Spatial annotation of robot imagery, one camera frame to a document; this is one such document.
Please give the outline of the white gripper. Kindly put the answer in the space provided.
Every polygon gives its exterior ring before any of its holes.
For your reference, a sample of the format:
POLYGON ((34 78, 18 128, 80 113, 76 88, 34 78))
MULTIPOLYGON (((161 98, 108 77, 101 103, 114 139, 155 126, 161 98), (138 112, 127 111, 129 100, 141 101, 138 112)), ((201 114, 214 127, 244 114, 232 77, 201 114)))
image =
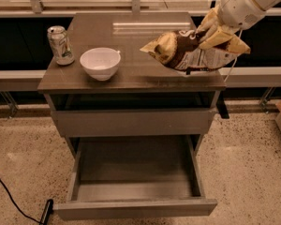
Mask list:
POLYGON ((224 48, 229 51, 237 51, 237 46, 241 45, 235 35, 238 29, 247 30, 264 16, 261 0, 221 0, 219 9, 211 8, 196 30, 199 47, 208 50, 225 44, 224 48), (219 26, 218 16, 225 25, 219 26))

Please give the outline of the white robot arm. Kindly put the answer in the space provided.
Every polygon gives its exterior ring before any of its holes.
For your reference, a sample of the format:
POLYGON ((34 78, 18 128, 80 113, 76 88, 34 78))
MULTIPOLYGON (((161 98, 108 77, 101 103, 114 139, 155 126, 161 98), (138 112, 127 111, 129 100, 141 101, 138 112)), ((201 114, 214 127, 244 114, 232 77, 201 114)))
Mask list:
POLYGON ((220 0, 204 17, 196 34, 203 50, 227 42, 237 31, 247 30, 262 20, 266 11, 281 0, 220 0))

